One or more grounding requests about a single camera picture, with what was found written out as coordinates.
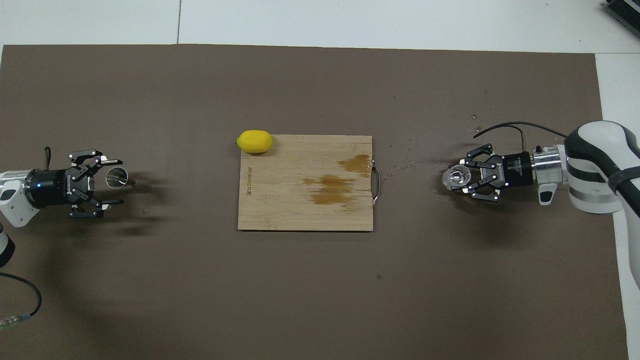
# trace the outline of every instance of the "brown surface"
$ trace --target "brown surface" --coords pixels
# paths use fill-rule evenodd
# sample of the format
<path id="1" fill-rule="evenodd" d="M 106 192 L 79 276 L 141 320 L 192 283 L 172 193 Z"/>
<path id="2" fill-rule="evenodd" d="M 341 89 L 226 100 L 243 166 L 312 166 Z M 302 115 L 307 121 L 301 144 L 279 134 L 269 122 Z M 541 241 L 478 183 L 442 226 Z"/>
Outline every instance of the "brown surface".
<path id="1" fill-rule="evenodd" d="M 273 135 L 241 152 L 238 229 L 372 231 L 371 136 Z"/>
<path id="2" fill-rule="evenodd" d="M 600 117 L 590 54 L 5 46 L 1 169 L 41 167 L 45 145 L 63 168 L 94 147 L 154 191 L 115 192 L 127 204 L 101 220 L 58 206 L 7 228 L 3 270 L 44 305 L 2 333 L 0 357 L 626 358 L 610 216 L 573 209 L 566 189 L 542 207 L 534 188 L 492 204 L 440 184 L 483 142 L 518 151 L 515 130 L 473 140 L 477 126 Z M 373 135 L 388 177 L 375 230 L 238 231 L 234 140 L 254 128 Z M 0 289 L 4 315 L 33 305 Z"/>

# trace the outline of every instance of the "wooden cutting board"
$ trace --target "wooden cutting board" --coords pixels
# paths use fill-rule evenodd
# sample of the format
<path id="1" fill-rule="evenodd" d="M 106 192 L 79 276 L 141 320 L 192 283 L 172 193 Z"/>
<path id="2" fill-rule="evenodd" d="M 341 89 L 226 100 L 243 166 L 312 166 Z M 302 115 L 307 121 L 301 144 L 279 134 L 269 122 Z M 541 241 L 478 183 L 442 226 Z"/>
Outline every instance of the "wooden cutting board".
<path id="1" fill-rule="evenodd" d="M 273 135 L 242 152 L 238 229 L 372 231 L 371 136 Z"/>

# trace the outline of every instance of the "lemon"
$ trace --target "lemon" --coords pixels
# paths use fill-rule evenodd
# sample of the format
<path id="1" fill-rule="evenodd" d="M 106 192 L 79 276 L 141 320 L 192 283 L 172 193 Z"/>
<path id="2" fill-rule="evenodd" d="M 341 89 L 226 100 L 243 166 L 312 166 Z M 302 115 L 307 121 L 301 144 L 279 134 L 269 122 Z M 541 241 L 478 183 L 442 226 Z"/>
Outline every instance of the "lemon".
<path id="1" fill-rule="evenodd" d="M 236 144 L 246 152 L 265 152 L 273 145 L 273 138 L 265 130 L 247 130 L 238 136 Z"/>

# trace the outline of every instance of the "wire handle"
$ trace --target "wire handle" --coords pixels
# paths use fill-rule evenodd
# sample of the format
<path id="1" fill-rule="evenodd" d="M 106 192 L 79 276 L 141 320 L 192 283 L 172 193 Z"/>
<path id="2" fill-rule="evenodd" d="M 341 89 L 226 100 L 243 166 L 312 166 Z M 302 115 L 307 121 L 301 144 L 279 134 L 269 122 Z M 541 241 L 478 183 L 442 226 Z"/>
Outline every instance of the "wire handle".
<path id="1" fill-rule="evenodd" d="M 376 205 L 376 201 L 378 200 L 378 196 L 380 196 L 380 171 L 376 167 L 376 161 L 371 160 L 371 173 L 376 173 L 376 177 L 378 178 L 378 191 L 376 192 L 376 196 L 373 197 L 373 206 Z"/>

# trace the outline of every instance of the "white floor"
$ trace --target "white floor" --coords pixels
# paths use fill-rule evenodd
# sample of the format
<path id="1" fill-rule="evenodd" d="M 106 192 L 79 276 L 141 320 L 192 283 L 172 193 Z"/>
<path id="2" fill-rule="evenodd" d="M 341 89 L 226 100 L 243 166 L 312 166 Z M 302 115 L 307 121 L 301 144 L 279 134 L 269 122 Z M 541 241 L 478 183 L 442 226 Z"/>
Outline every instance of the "white floor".
<path id="1" fill-rule="evenodd" d="M 0 0 L 0 44 L 251 44 L 595 53 L 604 120 L 640 134 L 640 38 L 604 0 Z M 614 215 L 630 359 L 640 290 Z"/>

